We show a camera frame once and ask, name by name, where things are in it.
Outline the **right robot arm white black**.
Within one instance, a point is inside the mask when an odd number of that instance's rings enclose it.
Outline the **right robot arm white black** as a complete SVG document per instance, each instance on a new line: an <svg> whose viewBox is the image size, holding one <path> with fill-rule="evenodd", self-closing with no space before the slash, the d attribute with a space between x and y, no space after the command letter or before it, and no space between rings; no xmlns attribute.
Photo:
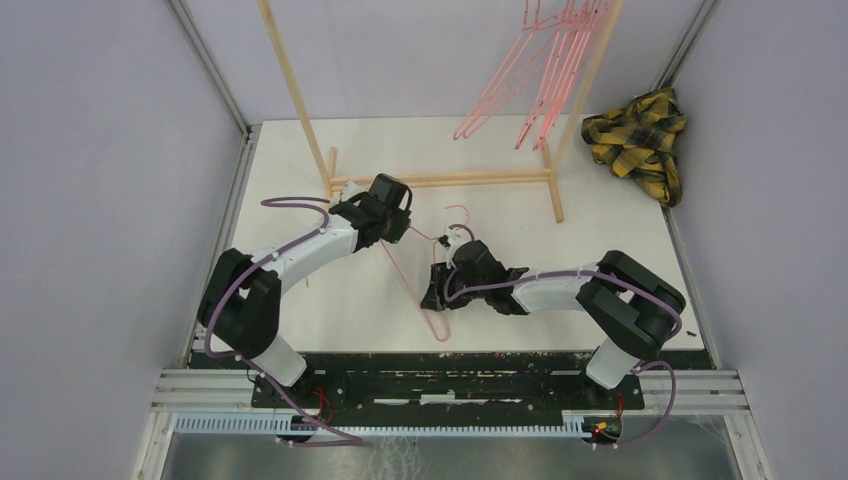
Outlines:
<svg viewBox="0 0 848 480"><path fill-rule="evenodd" d="M577 382L580 400L602 408L625 376L657 360L664 344L682 329L684 295L620 250L567 270L507 267L480 240L454 249L430 267L420 306L442 312L481 299L501 315L582 311L605 333Z"/></svg>

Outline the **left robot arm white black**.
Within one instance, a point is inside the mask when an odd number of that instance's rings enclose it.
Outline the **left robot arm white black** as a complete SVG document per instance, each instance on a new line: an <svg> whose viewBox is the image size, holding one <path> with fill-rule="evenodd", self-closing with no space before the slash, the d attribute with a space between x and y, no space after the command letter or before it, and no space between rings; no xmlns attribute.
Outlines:
<svg viewBox="0 0 848 480"><path fill-rule="evenodd" d="M216 260L196 320L206 330L210 358L238 356L276 382L278 396L293 407L313 397L307 362L279 331L282 298L325 265L385 241L398 243L411 226L411 188L378 174L368 188L349 181L336 200L272 197L268 208L301 208L321 215L299 237L254 254L236 248Z"/></svg>

